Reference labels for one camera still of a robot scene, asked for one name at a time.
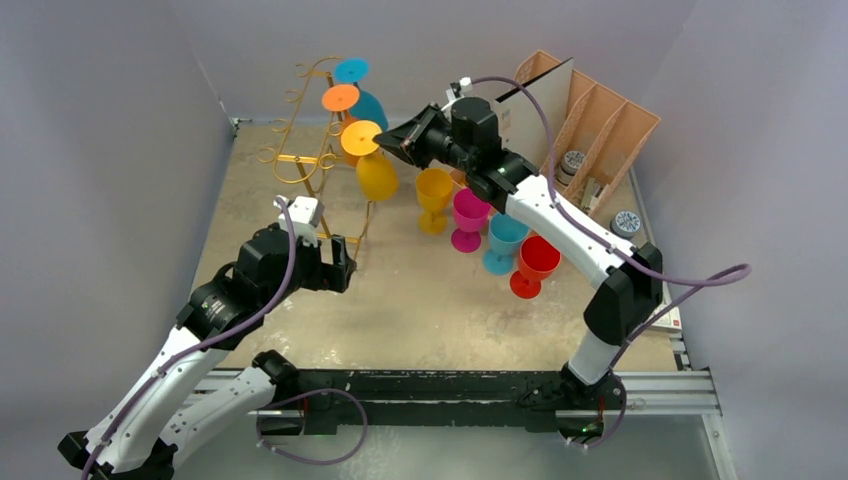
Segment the yellow wine glass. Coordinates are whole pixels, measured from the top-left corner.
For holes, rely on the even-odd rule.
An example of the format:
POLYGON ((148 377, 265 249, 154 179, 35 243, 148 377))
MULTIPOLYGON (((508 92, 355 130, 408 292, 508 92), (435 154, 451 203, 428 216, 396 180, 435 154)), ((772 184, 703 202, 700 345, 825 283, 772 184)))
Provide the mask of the yellow wine glass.
POLYGON ((376 143, 381 132, 376 122, 357 120, 344 128, 340 138, 345 153, 357 159, 355 170, 364 196, 375 202, 392 198, 399 187, 394 167, 376 143))
POLYGON ((453 194, 451 176, 445 170, 427 168, 417 176, 415 191, 418 205, 422 209, 417 220, 419 229, 430 235, 440 235, 447 225, 443 211, 453 194))

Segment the orange wine glass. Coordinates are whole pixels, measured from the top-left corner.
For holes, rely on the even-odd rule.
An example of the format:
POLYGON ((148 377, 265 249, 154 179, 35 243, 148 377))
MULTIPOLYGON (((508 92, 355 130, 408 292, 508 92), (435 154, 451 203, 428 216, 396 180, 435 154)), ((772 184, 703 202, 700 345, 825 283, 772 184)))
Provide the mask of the orange wine glass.
POLYGON ((351 109, 358 103, 359 98, 360 91, 353 84, 331 86, 322 95, 321 104, 323 108, 341 116, 341 126, 336 133, 338 138, 341 138, 341 134, 348 126, 358 121, 358 118, 352 115, 351 109))

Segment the pink wine glass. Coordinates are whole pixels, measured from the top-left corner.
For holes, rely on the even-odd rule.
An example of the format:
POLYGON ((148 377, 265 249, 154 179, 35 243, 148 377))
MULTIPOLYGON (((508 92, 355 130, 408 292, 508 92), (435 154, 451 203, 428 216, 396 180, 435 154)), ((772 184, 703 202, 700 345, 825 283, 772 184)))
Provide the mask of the pink wine glass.
POLYGON ((453 198, 456 228, 451 234, 452 246, 461 253, 473 253, 482 244, 480 231, 488 221, 491 206, 480 200, 470 188, 460 190, 453 198))

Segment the red wine glass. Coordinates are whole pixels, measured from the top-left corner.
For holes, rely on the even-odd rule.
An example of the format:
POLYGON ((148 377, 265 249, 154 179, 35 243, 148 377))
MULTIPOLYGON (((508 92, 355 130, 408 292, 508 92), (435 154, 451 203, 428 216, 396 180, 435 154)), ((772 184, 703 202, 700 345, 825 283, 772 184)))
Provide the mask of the red wine glass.
POLYGON ((510 277, 512 292, 522 299, 536 297, 561 260, 561 253, 542 236, 528 237, 518 251, 518 269, 510 277))

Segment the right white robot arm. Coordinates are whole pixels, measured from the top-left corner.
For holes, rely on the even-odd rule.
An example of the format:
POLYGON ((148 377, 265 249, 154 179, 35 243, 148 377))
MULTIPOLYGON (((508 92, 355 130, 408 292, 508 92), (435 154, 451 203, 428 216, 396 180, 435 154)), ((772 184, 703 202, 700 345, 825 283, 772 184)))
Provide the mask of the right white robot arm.
POLYGON ((482 98, 459 99, 448 114, 428 105, 373 140, 420 169, 438 161, 463 172, 480 200, 526 225, 584 274, 595 293, 583 313, 587 331, 561 371, 561 392, 576 407, 596 399, 616 354, 662 301, 661 252, 616 237, 550 189, 530 161, 503 146, 497 115, 482 98))

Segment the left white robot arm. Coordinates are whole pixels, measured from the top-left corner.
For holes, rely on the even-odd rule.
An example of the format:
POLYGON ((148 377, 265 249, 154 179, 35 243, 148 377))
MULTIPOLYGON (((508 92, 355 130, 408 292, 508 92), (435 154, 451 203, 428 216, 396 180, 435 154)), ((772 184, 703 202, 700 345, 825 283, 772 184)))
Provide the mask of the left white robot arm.
POLYGON ((248 412, 307 406, 299 370, 275 350, 258 354, 226 386, 185 403, 287 297, 300 289, 343 293, 349 286, 356 263, 343 237, 331 237, 333 258, 322 260, 317 228, 323 204, 278 196, 274 205, 277 221, 256 231, 235 261, 192 292, 156 357, 118 405, 95 426, 60 441, 59 452, 82 478, 170 479, 248 412))

